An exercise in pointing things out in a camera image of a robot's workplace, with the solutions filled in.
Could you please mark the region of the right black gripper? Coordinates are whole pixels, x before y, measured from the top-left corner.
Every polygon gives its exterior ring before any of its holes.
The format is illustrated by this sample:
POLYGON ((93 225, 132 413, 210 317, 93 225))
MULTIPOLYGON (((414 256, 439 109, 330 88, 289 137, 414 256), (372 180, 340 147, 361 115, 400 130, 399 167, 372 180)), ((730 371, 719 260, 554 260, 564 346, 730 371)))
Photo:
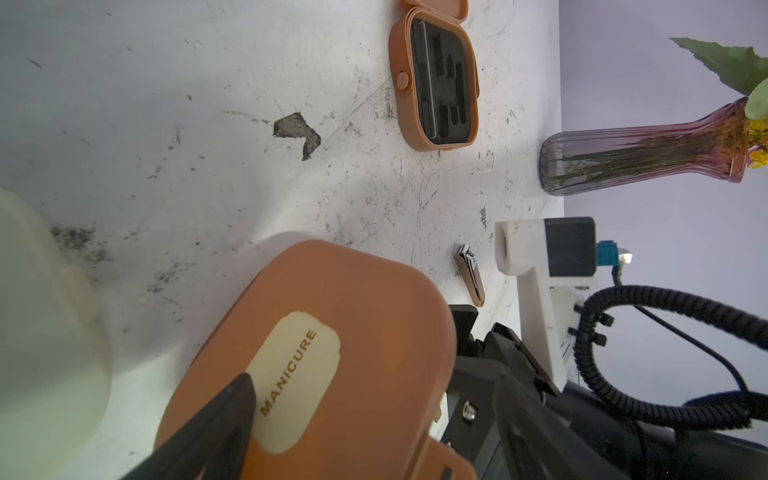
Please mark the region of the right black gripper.
POLYGON ((473 464, 479 479, 521 479, 522 471, 507 457, 501 421, 493 410, 495 383, 508 373, 556 415, 564 415, 563 395, 545 379, 521 339, 496 323, 483 340, 471 330, 479 315, 472 305, 450 307, 457 335, 457 357, 447 391, 448 424, 440 441, 473 464))

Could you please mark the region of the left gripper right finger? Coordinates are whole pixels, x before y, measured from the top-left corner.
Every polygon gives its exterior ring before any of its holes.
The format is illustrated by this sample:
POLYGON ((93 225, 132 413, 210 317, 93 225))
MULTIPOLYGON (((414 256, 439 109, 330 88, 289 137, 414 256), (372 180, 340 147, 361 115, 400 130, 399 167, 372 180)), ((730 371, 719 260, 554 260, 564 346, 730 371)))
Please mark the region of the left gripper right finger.
POLYGON ((624 477, 509 374, 495 381, 493 411, 513 479, 624 477))

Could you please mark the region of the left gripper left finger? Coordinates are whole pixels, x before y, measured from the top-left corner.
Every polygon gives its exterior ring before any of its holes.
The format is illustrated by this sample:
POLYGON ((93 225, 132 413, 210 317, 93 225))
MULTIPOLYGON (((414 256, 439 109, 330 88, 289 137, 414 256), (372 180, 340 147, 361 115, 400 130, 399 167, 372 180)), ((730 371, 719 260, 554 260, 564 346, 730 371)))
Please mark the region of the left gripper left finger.
POLYGON ((238 375, 126 479, 239 479, 253 425, 256 393, 238 375))

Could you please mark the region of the brown case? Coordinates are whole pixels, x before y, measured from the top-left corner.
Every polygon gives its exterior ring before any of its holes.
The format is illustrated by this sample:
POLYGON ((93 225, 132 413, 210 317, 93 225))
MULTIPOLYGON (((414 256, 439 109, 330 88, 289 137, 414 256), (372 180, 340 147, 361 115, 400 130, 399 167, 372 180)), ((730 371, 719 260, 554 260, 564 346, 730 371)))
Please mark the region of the brown case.
POLYGON ((420 271, 304 241, 213 330, 156 440, 246 373, 256 395, 246 479, 472 479, 471 463, 429 434, 456 342, 447 303, 420 271))
POLYGON ((391 29, 389 58, 398 123, 417 151, 471 145, 478 134, 478 68, 462 23, 466 0, 407 1, 391 29))

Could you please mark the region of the large brown nail clipper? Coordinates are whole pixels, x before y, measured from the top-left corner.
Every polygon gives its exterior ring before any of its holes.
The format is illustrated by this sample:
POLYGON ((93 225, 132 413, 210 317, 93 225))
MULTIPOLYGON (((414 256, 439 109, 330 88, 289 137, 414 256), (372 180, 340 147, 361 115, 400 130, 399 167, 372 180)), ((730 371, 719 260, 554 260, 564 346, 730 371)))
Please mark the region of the large brown nail clipper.
POLYGON ((454 260, 459 273, 464 280, 473 305, 476 307, 483 307, 486 300, 486 294, 480 276, 477 258, 473 250, 467 244, 461 244, 454 255, 454 260))

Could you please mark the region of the cream nail clipper case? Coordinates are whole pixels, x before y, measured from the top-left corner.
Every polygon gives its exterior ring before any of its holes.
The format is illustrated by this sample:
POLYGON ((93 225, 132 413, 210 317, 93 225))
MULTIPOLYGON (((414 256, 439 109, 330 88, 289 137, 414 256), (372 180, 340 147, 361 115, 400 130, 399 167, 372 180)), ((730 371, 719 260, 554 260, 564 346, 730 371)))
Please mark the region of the cream nail clipper case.
POLYGON ((84 270, 1 193, 1 476, 50 479, 98 429, 112 362, 84 270))

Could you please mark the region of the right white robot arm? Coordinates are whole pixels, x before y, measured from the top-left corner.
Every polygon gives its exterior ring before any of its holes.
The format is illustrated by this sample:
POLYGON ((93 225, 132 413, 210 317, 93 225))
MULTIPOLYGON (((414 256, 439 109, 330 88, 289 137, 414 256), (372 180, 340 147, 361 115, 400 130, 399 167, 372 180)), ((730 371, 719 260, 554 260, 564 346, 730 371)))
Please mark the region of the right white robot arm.
POLYGON ((637 326, 670 313, 765 349, 764 319, 674 290, 602 290, 576 310, 579 379, 556 391, 513 330, 497 324, 478 340, 475 311, 452 312, 459 355, 442 441, 479 478, 766 477, 766 381, 728 388, 712 360, 637 326))

